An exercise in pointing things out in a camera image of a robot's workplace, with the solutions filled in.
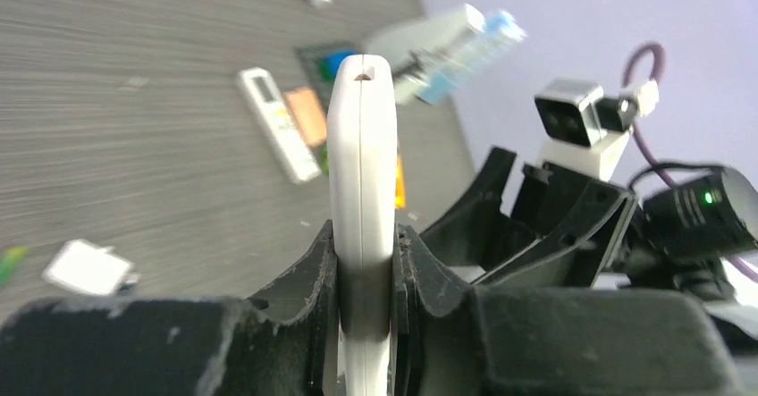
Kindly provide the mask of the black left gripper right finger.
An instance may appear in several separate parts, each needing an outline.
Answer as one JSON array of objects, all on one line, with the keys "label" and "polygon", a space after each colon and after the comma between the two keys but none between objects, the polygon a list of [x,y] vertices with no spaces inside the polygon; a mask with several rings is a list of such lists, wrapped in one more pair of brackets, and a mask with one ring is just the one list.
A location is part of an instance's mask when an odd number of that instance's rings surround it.
[{"label": "black left gripper right finger", "polygon": [[398,395],[743,395],[705,310],[665,291],[472,286],[408,226],[394,257]]}]

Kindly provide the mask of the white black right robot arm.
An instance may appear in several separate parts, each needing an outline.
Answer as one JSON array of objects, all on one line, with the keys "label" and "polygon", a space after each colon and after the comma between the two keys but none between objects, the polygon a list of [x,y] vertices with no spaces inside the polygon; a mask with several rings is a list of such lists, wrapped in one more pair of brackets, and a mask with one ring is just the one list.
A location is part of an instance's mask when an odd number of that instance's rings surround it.
[{"label": "white black right robot arm", "polygon": [[525,164],[504,214],[515,158],[493,148],[459,200],[423,231],[445,265],[480,267],[476,283],[491,286],[589,288],[615,273],[631,288],[733,299],[720,261],[757,246],[757,194],[737,170],[701,164],[694,179],[640,199],[632,186]]}]

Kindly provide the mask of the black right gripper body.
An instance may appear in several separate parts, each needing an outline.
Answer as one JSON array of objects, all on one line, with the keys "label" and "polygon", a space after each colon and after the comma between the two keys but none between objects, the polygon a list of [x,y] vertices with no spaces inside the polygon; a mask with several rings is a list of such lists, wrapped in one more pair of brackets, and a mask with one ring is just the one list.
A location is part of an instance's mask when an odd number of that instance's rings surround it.
[{"label": "black right gripper body", "polygon": [[532,213],[537,239],[475,284],[510,287],[590,287],[618,249],[637,205],[624,187],[557,164],[526,165],[525,176],[547,176]]}]

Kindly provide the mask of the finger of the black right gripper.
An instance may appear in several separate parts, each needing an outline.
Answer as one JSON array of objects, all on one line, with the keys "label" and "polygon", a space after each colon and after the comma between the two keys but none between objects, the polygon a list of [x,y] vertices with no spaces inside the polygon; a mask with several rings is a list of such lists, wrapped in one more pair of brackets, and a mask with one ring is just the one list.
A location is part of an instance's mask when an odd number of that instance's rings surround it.
[{"label": "finger of the black right gripper", "polygon": [[421,233],[426,246],[445,265],[482,266],[488,260],[503,218],[502,193],[516,156],[492,147],[467,190]]}]

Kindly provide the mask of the white battery cover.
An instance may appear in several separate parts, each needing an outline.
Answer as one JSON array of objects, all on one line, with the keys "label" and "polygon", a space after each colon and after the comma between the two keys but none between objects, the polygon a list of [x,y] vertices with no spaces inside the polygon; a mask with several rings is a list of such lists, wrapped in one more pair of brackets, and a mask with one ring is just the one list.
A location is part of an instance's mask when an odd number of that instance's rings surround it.
[{"label": "white battery cover", "polygon": [[134,263],[84,239],[66,241],[42,273],[45,282],[89,296],[114,295]]}]

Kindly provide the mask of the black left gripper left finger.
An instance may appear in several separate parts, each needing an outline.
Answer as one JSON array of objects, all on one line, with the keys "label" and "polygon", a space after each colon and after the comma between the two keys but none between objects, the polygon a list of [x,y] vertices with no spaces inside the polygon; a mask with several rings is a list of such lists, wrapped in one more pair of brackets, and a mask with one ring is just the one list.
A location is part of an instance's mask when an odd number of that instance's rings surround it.
[{"label": "black left gripper left finger", "polygon": [[325,223],[246,299],[46,298],[1,330],[4,395],[333,395],[337,258]]}]

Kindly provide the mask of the white remote with red keypad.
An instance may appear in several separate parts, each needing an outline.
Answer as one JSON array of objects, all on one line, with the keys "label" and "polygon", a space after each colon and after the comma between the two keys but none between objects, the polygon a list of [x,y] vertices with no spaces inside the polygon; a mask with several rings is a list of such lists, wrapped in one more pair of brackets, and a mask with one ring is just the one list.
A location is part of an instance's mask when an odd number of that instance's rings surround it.
[{"label": "white remote with red keypad", "polygon": [[398,145],[392,74],[384,58],[351,55],[342,61],[327,124],[346,391],[384,395]]}]

